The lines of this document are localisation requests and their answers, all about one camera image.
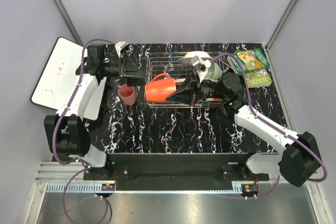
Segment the pink plastic cup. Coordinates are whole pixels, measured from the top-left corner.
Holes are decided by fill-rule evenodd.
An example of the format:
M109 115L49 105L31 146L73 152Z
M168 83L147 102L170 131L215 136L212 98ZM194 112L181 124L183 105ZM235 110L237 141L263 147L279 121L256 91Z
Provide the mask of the pink plastic cup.
M127 84L122 85L119 90L118 94L122 101L128 105L128 106L133 106L136 102L136 93L135 93L135 88L128 86Z

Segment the orange mug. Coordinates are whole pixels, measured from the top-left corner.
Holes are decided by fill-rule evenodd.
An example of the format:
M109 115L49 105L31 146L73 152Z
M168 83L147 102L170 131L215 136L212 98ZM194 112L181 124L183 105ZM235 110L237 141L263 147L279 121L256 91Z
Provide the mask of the orange mug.
M144 94L147 102L164 103L166 98L176 91L175 79L168 73L155 76L144 86Z

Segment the chrome wire dish rack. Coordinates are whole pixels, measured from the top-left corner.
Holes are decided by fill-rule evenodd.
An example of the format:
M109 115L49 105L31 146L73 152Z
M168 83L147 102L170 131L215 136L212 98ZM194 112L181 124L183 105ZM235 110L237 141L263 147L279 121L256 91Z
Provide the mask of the chrome wire dish rack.
M151 82L157 75L161 73L167 73L171 78L175 79L176 87L178 87L185 80L188 74L189 67L183 63L178 62L178 60L183 59L184 56L189 53L187 51L183 52L153 52L148 56L148 63L146 68L146 75L148 82ZM204 56L209 56L210 58L214 58L219 55L219 51L208 51L204 52ZM216 63L222 74L224 74L225 66L223 59L216 60ZM151 108L204 108L204 107L216 107L220 104L221 99L217 98L207 98L199 100L194 106L190 106L187 104L174 103L174 102L164 102L164 103L154 103L147 102L149 107Z

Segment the pale green bowl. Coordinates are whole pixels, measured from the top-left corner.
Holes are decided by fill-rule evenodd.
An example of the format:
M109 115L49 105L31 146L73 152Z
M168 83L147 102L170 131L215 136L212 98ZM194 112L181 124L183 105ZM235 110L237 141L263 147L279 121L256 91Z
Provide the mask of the pale green bowl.
M204 79L217 81L222 76L222 74L223 72L220 66L216 62L212 62L211 66L208 68L207 74L204 77Z

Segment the pink plate with twig motif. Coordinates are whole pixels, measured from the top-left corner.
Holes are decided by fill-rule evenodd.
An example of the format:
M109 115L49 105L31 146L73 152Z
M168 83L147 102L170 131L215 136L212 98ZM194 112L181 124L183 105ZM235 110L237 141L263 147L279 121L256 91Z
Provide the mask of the pink plate with twig motif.
M182 83L185 81L185 78L175 79L175 83Z

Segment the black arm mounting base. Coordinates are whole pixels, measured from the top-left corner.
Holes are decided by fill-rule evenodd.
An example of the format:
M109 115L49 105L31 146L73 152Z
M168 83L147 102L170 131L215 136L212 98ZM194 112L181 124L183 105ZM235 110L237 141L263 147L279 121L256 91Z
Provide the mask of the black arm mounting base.
M267 182L245 165L249 154L109 154L107 168L90 169L84 180L117 180L117 192L158 193L232 190L232 182Z

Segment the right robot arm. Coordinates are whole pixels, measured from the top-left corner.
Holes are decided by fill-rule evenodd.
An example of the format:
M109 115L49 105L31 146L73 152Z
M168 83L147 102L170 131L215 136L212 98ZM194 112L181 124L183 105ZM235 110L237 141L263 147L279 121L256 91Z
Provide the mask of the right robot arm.
M254 133L276 150L276 154L255 153L238 167L239 176L250 180L256 174L280 175L293 186L313 181L312 175L325 169L316 138L309 132L298 134L257 112L245 99L241 77L229 72L217 82L200 81L196 73L187 78L166 100L193 106L201 99L219 98L221 111L234 124Z

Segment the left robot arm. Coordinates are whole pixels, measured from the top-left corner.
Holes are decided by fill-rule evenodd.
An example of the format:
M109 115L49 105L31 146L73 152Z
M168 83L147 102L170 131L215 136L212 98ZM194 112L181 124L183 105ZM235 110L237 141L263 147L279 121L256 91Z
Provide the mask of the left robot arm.
M146 75L127 57L128 47L124 41L116 43L117 61L106 62L104 45L90 42L84 45L70 95L55 115L44 119L49 149L60 165L82 162L88 168L95 168L95 174L103 180L113 175L106 153L91 144L83 118L103 78L118 78L130 87L146 84Z

